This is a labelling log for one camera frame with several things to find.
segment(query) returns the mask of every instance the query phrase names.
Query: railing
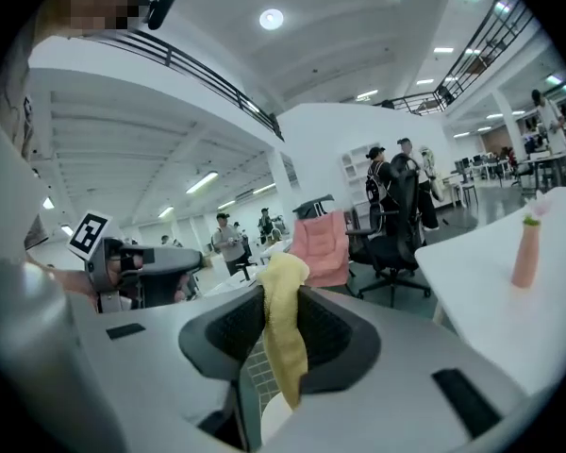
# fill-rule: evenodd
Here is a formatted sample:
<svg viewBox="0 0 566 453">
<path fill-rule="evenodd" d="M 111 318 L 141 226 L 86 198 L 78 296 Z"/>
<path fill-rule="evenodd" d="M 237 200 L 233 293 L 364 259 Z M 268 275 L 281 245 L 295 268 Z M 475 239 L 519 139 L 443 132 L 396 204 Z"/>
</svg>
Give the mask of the railing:
<svg viewBox="0 0 566 453">
<path fill-rule="evenodd" d="M 522 0 L 494 0 L 436 93 L 450 105 L 514 42 L 533 15 Z"/>
<path fill-rule="evenodd" d="M 173 45 L 140 30 L 103 34 L 100 36 L 100 39 L 93 40 L 146 57 L 180 74 L 199 80 L 204 86 L 218 93 L 224 99 L 252 116 L 256 121 L 268 127 L 277 138 L 283 141 L 281 130 L 274 114 L 267 114 L 225 78 Z"/>
<path fill-rule="evenodd" d="M 442 112 L 446 109 L 446 103 L 434 92 L 422 92 L 420 94 L 406 95 L 396 99 L 386 99 L 374 104 L 380 108 L 398 109 L 411 114 L 423 116 Z"/>
</svg>

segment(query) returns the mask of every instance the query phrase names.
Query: pink armchair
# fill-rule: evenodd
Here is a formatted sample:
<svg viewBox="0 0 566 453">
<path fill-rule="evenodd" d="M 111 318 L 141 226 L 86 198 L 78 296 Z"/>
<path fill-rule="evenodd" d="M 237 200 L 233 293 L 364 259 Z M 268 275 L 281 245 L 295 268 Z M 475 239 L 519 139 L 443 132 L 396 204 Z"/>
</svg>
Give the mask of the pink armchair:
<svg viewBox="0 0 566 453">
<path fill-rule="evenodd" d="M 311 287 L 343 285 L 348 280 L 348 237 L 343 211 L 296 220 L 290 253 L 310 267 Z"/>
</svg>

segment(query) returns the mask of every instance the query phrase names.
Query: vase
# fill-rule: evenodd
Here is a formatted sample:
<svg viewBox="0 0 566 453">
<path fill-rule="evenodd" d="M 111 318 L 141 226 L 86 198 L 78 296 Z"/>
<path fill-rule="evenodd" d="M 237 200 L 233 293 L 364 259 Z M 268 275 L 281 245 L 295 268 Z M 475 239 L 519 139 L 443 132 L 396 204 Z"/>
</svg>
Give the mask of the vase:
<svg viewBox="0 0 566 453">
<path fill-rule="evenodd" d="M 524 225 L 518 256 L 511 276 L 511 283 L 521 289 L 530 287 L 537 274 L 540 229 L 540 225 Z"/>
</svg>

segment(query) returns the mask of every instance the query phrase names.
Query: flower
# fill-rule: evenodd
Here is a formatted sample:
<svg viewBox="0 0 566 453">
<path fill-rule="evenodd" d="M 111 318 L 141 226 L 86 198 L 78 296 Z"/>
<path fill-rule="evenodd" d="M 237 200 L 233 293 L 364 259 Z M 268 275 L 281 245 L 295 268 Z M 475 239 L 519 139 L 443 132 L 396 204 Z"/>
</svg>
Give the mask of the flower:
<svg viewBox="0 0 566 453">
<path fill-rule="evenodd" d="M 551 201 L 540 190 L 537 190 L 534 199 L 526 200 L 526 207 L 528 211 L 524 217 L 524 223 L 527 225 L 539 225 L 542 216 L 551 209 Z"/>
</svg>

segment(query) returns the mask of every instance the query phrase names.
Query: yellow cloth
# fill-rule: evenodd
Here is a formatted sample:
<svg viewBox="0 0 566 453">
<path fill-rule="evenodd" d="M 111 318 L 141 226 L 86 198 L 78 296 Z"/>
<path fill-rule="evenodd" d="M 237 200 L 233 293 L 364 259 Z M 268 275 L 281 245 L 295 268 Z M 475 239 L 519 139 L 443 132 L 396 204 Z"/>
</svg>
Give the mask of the yellow cloth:
<svg viewBox="0 0 566 453">
<path fill-rule="evenodd" d="M 308 371 L 297 314 L 298 288 L 309 273 L 308 266 L 294 255 L 277 252 L 268 268 L 258 274 L 264 287 L 264 350 L 276 384 L 292 409 L 300 402 L 300 377 Z"/>
</svg>

